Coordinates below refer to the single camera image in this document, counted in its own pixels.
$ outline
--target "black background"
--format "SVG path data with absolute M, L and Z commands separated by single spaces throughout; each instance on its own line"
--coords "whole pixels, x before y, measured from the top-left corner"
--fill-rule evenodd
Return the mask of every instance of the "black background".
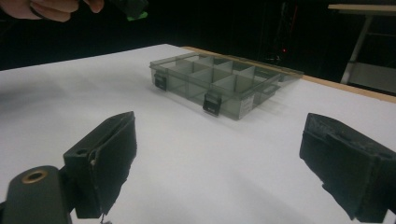
M 395 2 L 151 0 L 148 17 L 140 21 L 127 21 L 108 2 L 99 14 L 81 3 L 65 23 L 14 22 L 0 39 L 0 70 L 166 43 L 276 63 L 338 82 L 364 16 L 340 14 L 328 5 Z M 282 6 L 287 6 L 284 16 Z M 396 67 L 396 19 L 377 17 L 370 32 L 387 35 L 368 35 L 359 60 Z M 276 55 L 280 61 L 274 61 Z

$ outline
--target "white table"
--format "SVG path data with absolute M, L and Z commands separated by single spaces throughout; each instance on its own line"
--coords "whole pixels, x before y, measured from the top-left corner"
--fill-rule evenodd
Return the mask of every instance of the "white table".
M 359 223 L 299 158 L 306 115 L 339 119 L 395 149 L 396 104 L 299 79 L 241 120 L 215 118 L 151 83 L 149 62 L 186 52 L 160 45 L 0 72 L 0 200 L 15 175 L 61 168 L 79 139 L 133 110 L 137 157 L 106 220 Z M 385 223 L 394 220 L 388 212 Z

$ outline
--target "black latch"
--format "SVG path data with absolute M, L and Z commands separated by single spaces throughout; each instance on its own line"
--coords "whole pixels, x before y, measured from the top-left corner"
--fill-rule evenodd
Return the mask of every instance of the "black latch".
M 166 77 L 161 76 L 160 74 L 156 73 L 154 75 L 155 78 L 155 86 L 160 88 L 161 90 L 166 91 Z
M 203 109 L 210 114 L 219 115 L 221 108 L 221 94 L 209 91 L 205 94 Z

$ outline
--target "brass insert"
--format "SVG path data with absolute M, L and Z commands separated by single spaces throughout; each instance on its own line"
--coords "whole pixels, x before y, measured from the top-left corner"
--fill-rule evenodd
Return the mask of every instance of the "brass insert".
M 23 184 L 34 184 L 42 179 L 44 179 L 48 175 L 48 172 L 45 170 L 35 170 L 30 174 L 24 176 L 22 178 Z

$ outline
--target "finger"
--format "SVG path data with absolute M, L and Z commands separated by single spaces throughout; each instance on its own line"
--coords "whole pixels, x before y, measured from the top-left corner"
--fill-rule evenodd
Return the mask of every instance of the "finger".
M 41 15 L 40 13 L 38 13 L 37 11 L 35 11 L 34 8 L 32 8 L 32 6 L 29 5 L 30 11 L 39 19 L 43 19 L 43 20 L 48 20 L 48 18 L 45 18 L 43 15 Z
M 62 12 L 74 12 L 78 9 L 76 0 L 31 0 L 32 2 L 46 8 Z
M 29 8 L 29 1 L 18 2 L 16 0 L 11 0 L 11 1 L 0 0 L 0 10 L 3 10 L 8 15 L 16 19 L 27 19 L 27 20 L 40 19 L 35 14 L 31 13 L 31 10 Z
M 58 11 L 52 8 L 40 6 L 37 3 L 30 3 L 30 6 L 44 18 L 52 21 L 68 21 L 70 20 L 70 13 Z
M 105 5 L 104 0 L 84 0 L 84 2 L 90 6 L 91 11 L 94 13 L 100 12 Z

